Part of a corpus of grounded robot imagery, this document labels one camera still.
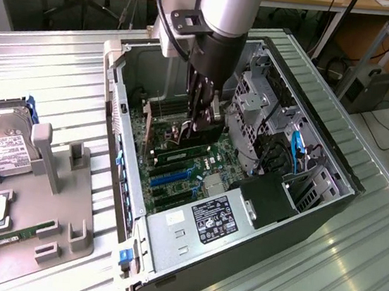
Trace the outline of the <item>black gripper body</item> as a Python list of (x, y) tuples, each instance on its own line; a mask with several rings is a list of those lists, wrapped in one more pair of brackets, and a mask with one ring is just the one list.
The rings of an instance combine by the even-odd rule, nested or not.
[(193, 89), (198, 83), (208, 79), (215, 90), (222, 90), (233, 75), (240, 59), (248, 34), (239, 37), (224, 37), (217, 32), (197, 35), (190, 55), (188, 87)]

